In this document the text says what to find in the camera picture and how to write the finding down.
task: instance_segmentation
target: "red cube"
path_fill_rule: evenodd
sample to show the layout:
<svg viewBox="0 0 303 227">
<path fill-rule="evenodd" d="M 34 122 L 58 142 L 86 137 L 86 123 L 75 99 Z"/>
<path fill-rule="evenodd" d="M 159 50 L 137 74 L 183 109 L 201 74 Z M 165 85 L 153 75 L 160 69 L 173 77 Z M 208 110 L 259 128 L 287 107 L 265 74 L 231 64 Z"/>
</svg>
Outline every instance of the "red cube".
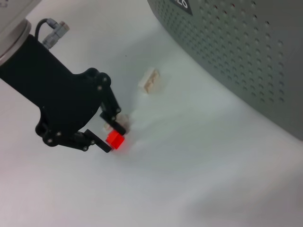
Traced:
<svg viewBox="0 0 303 227">
<path fill-rule="evenodd" d="M 117 131 L 112 130 L 106 139 L 106 142 L 109 143 L 109 145 L 114 148 L 118 149 L 119 146 L 123 143 L 124 137 L 121 136 Z"/>
</svg>

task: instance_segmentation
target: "cable connector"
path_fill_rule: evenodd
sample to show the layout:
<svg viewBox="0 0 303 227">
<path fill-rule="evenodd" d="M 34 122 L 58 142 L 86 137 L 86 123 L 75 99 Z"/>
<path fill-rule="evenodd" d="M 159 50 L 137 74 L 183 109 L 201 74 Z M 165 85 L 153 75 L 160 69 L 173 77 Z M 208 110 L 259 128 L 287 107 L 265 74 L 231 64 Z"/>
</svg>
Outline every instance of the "cable connector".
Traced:
<svg viewBox="0 0 303 227">
<path fill-rule="evenodd" d="M 42 41 L 42 44 L 49 50 L 69 31 L 70 28 L 63 21 L 58 24 L 55 20 L 49 18 L 46 22 L 49 27 L 53 29 L 53 32 Z"/>
</svg>

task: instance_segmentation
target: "label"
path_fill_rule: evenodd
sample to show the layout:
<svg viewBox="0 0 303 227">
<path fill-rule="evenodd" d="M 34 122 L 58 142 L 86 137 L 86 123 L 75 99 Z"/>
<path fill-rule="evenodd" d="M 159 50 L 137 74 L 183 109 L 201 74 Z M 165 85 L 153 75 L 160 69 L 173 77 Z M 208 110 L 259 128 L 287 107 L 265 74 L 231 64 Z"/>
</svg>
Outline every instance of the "label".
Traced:
<svg viewBox="0 0 303 227">
<path fill-rule="evenodd" d="M 188 0 L 170 0 L 170 1 L 173 2 L 175 5 L 179 6 L 188 14 L 193 15 Z"/>
</svg>

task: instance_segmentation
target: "white block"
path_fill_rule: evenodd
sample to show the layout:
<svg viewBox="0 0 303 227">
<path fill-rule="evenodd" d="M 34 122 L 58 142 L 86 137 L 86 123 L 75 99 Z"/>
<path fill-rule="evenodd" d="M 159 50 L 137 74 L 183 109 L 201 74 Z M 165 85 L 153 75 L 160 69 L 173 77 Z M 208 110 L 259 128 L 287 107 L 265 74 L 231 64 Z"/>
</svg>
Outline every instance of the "white block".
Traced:
<svg viewBox="0 0 303 227">
<path fill-rule="evenodd" d="M 116 122 L 119 123 L 123 128 L 125 128 L 126 133 L 129 132 L 129 118 L 128 118 L 128 115 L 118 113 L 117 116 L 116 116 Z M 112 131 L 113 128 L 108 123 L 105 123 L 104 124 L 104 129 L 105 129 L 105 131 Z"/>
<path fill-rule="evenodd" d="M 149 68 L 145 73 L 143 78 L 140 80 L 138 87 L 144 93 L 150 93 L 155 81 L 159 78 L 159 72 L 155 68 Z"/>
</svg>

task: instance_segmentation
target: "gray machine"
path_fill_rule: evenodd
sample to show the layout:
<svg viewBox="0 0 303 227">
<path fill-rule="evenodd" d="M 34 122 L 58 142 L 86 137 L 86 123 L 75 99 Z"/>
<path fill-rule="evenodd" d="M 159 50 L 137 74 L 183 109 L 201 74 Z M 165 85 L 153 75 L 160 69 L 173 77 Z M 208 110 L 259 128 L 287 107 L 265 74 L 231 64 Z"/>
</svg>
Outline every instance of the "gray machine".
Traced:
<svg viewBox="0 0 303 227">
<path fill-rule="evenodd" d="M 303 140 L 303 1 L 148 0 L 212 76 Z"/>
</svg>

